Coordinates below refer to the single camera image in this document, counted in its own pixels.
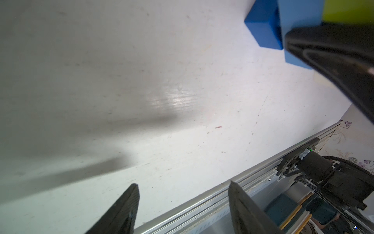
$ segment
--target yellow-green object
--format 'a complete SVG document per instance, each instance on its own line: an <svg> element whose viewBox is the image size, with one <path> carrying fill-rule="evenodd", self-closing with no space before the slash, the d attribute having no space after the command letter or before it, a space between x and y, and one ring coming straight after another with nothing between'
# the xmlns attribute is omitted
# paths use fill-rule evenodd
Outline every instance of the yellow-green object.
<svg viewBox="0 0 374 234"><path fill-rule="evenodd" d="M325 0L322 21L374 24L374 0Z"/></svg>

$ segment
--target cable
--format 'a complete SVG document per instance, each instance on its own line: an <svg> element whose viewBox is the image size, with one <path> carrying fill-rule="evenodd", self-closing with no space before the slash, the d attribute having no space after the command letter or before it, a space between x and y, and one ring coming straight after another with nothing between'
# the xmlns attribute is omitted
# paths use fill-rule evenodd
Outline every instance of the cable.
<svg viewBox="0 0 374 234"><path fill-rule="evenodd" d="M283 174L285 177L290 177L290 176L293 176L293 175L296 175L296 174L299 174L301 173L300 170L292 170L291 172L287 173L287 174Z"/></svg>
<svg viewBox="0 0 374 234"><path fill-rule="evenodd" d="M350 165L351 167L354 167L354 168L356 168L357 170L362 171L362 172L364 172L365 174L367 174L367 175L371 176L372 178L374 178L374 175L371 174L368 170L366 170L366 169L364 169L364 168L358 166L357 164L355 164L355 163L353 163L353 162L351 162L351 161L348 161L348 160L346 160L346 159L344 159L344 158L338 158L338 157L334 157L334 156L322 156L322 157L326 158L327 160L334 160L334 161L343 162L343 163L345 163L345 164L348 164L348 165Z"/></svg>
<svg viewBox="0 0 374 234"><path fill-rule="evenodd" d="M310 183L310 182L308 182L308 181L305 181L305 180L299 180L299 179L295 179L295 181L299 181L299 182L301 182L301 183L303 183L303 184L305 184L305 185L310 185L309 187L311 188L311 189L313 189L313 190L318 190L319 191L319 189L318 189L318 187L317 186L315 186L314 184L312 184L312 183Z"/></svg>
<svg viewBox="0 0 374 234"><path fill-rule="evenodd" d="M303 172L303 179L304 179L304 181L306 182L306 179L305 179L305 173Z"/></svg>

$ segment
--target white table surface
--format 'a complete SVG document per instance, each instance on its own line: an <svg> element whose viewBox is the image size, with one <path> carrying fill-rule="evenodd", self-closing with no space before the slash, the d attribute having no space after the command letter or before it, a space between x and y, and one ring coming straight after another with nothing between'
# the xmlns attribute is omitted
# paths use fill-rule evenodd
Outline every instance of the white table surface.
<svg viewBox="0 0 374 234"><path fill-rule="evenodd" d="M1 1L0 233L84 233L131 183L139 226L337 122L252 4Z"/></svg>

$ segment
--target blue object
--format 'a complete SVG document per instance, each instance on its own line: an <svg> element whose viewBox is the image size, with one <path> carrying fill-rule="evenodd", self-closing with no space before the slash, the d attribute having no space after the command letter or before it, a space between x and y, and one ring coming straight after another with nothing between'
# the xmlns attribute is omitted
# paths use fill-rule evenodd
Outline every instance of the blue object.
<svg viewBox="0 0 374 234"><path fill-rule="evenodd" d="M265 208L265 213L277 226L279 226L296 207L296 202L285 194L281 194Z"/></svg>
<svg viewBox="0 0 374 234"><path fill-rule="evenodd" d="M293 28L320 25L324 3L324 0L278 0L282 40ZM287 63L311 69L288 51L284 51L284 56Z"/></svg>
<svg viewBox="0 0 374 234"><path fill-rule="evenodd" d="M334 207L319 197L313 199L305 209L312 213L313 218L322 225L328 224L338 214Z"/></svg>
<svg viewBox="0 0 374 234"><path fill-rule="evenodd" d="M259 46L283 49L277 0L256 0L244 23Z"/></svg>

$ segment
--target blue block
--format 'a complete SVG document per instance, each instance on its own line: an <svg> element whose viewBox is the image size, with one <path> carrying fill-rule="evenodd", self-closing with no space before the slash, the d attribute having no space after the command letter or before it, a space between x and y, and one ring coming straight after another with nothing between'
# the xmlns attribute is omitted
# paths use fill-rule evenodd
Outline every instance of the blue block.
<svg viewBox="0 0 374 234"><path fill-rule="evenodd" d="M322 22L324 0L278 0L282 39L293 28L318 26ZM311 69L304 62L284 51L287 63Z"/></svg>
<svg viewBox="0 0 374 234"><path fill-rule="evenodd" d="M283 49L276 0L256 0L244 23L259 46Z"/></svg>
<svg viewBox="0 0 374 234"><path fill-rule="evenodd" d="M285 194L279 195L266 208L265 213L277 225L283 221L295 210L297 203Z"/></svg>

